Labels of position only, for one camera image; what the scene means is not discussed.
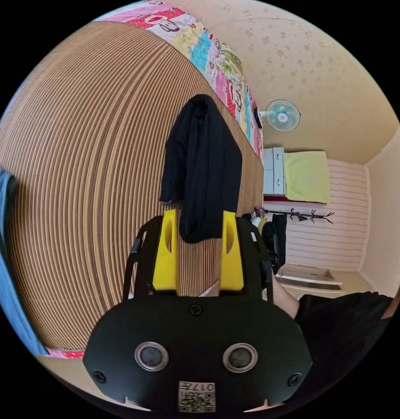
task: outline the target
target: yellow blanket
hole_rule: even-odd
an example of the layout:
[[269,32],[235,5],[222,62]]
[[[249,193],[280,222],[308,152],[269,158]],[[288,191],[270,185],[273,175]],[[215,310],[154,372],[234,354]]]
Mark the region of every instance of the yellow blanket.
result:
[[286,197],[290,201],[329,204],[331,182],[324,151],[284,153]]

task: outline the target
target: wall fan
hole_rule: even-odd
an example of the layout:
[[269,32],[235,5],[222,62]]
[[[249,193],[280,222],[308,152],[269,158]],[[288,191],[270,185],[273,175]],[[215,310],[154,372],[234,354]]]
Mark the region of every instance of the wall fan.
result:
[[297,107],[285,99],[273,100],[260,112],[262,118],[266,117],[270,126],[278,131],[291,131],[300,122],[300,112]]

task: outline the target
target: wall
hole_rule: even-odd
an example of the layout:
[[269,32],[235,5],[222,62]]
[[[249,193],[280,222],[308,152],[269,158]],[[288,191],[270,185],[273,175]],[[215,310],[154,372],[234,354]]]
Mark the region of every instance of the wall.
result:
[[364,166],[328,160],[331,180],[331,202],[313,203],[265,202],[267,210],[327,214],[329,219],[299,222],[287,218],[286,263],[316,268],[357,271],[367,233],[369,198]]
[[371,214],[360,273],[394,296],[400,282],[400,128],[367,170]]
[[314,116],[303,116],[286,133],[265,121],[265,147],[321,149],[328,158],[364,165],[395,133],[397,117],[376,82],[309,22],[254,0],[167,2],[198,17],[235,51],[261,110],[274,99],[288,99]]

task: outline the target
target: patchwork blanket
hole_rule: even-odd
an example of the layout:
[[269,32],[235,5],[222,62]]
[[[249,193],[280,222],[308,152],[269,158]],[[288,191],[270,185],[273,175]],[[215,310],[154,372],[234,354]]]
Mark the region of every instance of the patchwork blanket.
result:
[[94,21],[138,26],[176,48],[206,78],[261,160],[262,129],[254,117],[257,105],[243,78],[242,63],[235,52],[220,42],[200,20],[161,1],[145,0],[113,10]]

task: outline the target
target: white drawer cabinet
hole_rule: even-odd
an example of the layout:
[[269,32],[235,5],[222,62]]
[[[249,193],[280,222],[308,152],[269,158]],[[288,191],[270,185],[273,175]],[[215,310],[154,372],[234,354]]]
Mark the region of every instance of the white drawer cabinet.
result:
[[286,195],[284,149],[265,148],[263,151],[264,195]]

